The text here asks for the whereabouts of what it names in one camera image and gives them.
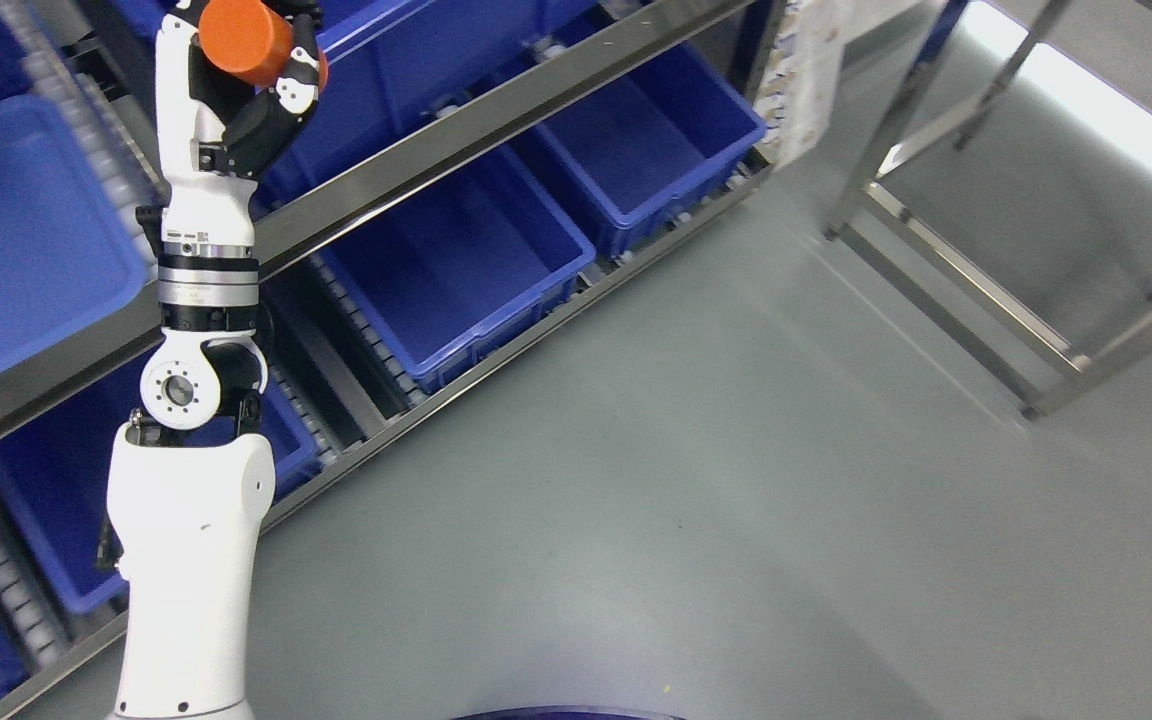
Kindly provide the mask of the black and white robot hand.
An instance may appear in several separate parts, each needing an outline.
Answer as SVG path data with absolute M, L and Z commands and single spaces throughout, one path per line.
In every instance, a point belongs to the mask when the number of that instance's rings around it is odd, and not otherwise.
M 198 41 L 209 1 L 173 1 L 156 35 L 156 132 L 173 209 L 230 202 L 247 211 L 256 184 L 305 131 L 329 77 L 314 22 L 293 18 L 293 54 L 273 88 L 219 70 Z

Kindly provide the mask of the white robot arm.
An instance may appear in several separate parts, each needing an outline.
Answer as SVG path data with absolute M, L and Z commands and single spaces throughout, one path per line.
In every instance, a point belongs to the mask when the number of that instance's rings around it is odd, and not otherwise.
M 161 343 L 111 444 L 108 516 L 129 596 L 114 719 L 251 719 L 253 560 L 273 505 L 268 361 L 247 179 L 189 179 L 161 211 Z

